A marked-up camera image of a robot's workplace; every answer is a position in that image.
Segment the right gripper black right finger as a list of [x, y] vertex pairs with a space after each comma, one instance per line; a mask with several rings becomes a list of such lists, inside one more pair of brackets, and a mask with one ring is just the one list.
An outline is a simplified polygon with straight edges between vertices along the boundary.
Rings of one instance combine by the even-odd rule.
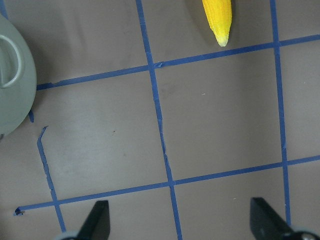
[[289, 240], [294, 230], [262, 197], [250, 200], [250, 230], [256, 240]]

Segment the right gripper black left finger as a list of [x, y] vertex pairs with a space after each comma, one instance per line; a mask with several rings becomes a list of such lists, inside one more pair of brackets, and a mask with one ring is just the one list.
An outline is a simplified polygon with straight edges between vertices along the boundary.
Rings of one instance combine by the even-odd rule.
[[96, 201], [84, 224], [80, 228], [77, 240], [107, 240], [111, 232], [108, 200]]

